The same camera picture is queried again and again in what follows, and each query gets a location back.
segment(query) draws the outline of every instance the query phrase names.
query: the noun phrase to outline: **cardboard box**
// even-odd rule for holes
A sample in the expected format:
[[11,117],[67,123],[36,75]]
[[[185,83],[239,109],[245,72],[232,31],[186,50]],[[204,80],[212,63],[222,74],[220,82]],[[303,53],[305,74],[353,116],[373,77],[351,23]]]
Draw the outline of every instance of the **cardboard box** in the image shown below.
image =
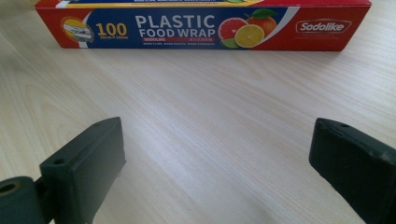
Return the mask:
[[63,48],[342,50],[369,0],[41,0]]

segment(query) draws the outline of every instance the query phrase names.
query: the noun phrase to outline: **wood grain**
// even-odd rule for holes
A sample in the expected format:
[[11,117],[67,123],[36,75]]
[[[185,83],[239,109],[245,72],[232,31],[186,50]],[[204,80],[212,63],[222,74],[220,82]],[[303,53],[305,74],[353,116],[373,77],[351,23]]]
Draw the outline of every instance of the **wood grain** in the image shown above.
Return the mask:
[[0,2],[0,179],[120,116],[97,224],[363,223],[308,153],[318,117],[396,147],[394,1],[342,52],[61,49],[33,4]]

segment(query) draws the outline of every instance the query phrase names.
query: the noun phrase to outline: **clamp jaw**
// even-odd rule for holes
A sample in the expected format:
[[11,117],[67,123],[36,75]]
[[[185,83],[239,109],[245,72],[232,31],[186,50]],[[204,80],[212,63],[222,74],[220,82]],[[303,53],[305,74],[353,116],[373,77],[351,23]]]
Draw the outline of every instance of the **clamp jaw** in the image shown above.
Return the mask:
[[36,182],[0,182],[0,222],[92,223],[125,162],[120,118],[97,122],[43,161]]
[[366,223],[396,223],[394,148],[347,124],[317,119],[309,162]]

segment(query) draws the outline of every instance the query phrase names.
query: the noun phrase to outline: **orange fruit image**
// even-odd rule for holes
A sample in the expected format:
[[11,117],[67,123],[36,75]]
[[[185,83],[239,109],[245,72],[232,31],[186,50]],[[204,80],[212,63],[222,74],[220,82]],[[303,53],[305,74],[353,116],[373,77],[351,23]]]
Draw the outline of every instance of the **orange fruit image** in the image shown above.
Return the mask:
[[260,26],[264,30],[265,36],[271,34],[271,32],[273,32],[277,26],[276,21],[271,17],[267,17],[265,19],[256,19],[254,17],[250,17],[247,19],[247,22],[249,24]]

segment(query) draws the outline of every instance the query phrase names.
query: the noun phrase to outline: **sodolike logo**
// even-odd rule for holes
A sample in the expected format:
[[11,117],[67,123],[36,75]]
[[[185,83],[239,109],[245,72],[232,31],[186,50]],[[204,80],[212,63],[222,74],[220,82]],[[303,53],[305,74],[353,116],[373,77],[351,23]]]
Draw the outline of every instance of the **sodolike logo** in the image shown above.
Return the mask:
[[299,21],[296,23],[297,33],[343,33],[352,24],[351,21],[338,21],[321,19],[312,21]]

